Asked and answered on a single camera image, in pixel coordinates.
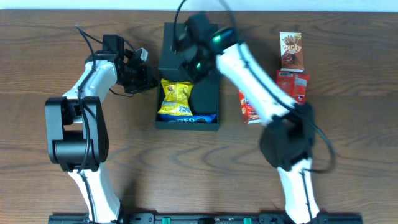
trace yellow package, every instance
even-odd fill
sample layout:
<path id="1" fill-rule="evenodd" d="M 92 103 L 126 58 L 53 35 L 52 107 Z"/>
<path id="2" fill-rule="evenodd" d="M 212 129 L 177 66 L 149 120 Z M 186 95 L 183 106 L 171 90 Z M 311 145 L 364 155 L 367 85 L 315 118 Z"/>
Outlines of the yellow package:
<path id="1" fill-rule="evenodd" d="M 171 82 L 162 79 L 164 101 L 157 112 L 174 116 L 192 116 L 188 99 L 193 85 L 190 82 Z"/>

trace blue oreo package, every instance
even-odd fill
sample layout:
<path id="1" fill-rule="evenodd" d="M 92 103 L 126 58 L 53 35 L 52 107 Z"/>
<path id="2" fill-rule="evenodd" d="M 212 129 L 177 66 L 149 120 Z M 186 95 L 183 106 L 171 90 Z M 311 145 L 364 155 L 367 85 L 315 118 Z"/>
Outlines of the blue oreo package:
<path id="1" fill-rule="evenodd" d="M 216 119 L 216 114 L 211 115 L 193 115 L 193 116 L 174 116 L 169 114 L 161 114 L 160 118 L 166 122 L 178 123 L 213 123 Z"/>

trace open box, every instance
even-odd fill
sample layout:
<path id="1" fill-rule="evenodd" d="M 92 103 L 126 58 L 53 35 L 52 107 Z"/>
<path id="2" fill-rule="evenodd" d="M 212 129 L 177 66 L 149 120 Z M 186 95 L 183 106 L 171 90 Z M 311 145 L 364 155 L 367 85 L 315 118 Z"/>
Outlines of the open box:
<path id="1" fill-rule="evenodd" d="M 179 34 L 184 30 L 183 24 L 177 24 L 176 31 Z M 164 100 L 164 91 L 161 84 L 161 79 L 177 82 L 188 81 L 188 76 L 185 71 L 179 69 L 184 57 L 181 54 L 175 54 L 171 51 L 173 41 L 173 23 L 166 22 L 164 25 L 164 39 L 162 55 L 159 62 L 159 86 L 157 89 L 157 110 L 155 118 L 155 127 L 157 129 L 175 129 L 175 130 L 197 130 L 197 131 L 217 131 L 219 124 L 219 88 L 220 88 L 220 73 L 216 70 L 211 71 L 209 75 L 194 84 L 191 95 L 189 97 L 189 106 L 192 113 L 195 114 L 216 114 L 214 123 L 176 123 L 162 121 L 160 115 L 157 113 L 160 110 Z"/>

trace brown wood surface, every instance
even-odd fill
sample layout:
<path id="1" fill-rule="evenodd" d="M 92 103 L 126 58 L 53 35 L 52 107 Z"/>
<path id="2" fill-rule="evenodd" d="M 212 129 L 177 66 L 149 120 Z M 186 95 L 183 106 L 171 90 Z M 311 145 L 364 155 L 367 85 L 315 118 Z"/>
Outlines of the brown wood surface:
<path id="1" fill-rule="evenodd" d="M 48 158 L 44 118 L 46 99 L 76 83 L 89 55 L 74 25 L 95 37 L 123 36 L 146 48 L 156 67 L 163 23 L 173 18 L 171 11 L 0 11 L 0 223 L 87 212 L 76 183 Z M 229 24 L 225 12 L 210 18 Z M 303 33 L 308 101 L 343 156 L 334 173 L 313 175 L 319 207 L 359 212 L 366 223 L 397 223 L 398 14 L 237 12 L 236 18 L 270 74 L 279 66 L 279 32 Z M 106 164 L 128 212 L 284 209 L 278 173 L 257 146 L 262 128 L 243 124 L 229 81 L 221 84 L 218 132 L 156 130 L 155 92 L 108 95 L 103 104 Z M 319 138 L 313 150 L 315 166 L 324 166 L 328 153 Z"/>

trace red wrapper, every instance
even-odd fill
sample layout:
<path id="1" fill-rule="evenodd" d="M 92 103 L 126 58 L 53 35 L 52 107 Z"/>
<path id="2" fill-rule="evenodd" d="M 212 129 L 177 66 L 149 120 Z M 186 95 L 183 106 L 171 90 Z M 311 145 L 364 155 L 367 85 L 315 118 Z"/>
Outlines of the red wrapper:
<path id="1" fill-rule="evenodd" d="M 239 100 L 241 102 L 243 121 L 247 124 L 261 122 L 257 111 L 254 109 L 253 105 L 250 104 L 249 100 L 243 95 L 241 90 L 239 90 Z"/>
<path id="2" fill-rule="evenodd" d="M 309 75 L 276 71 L 276 84 L 298 103 L 304 104 Z"/>

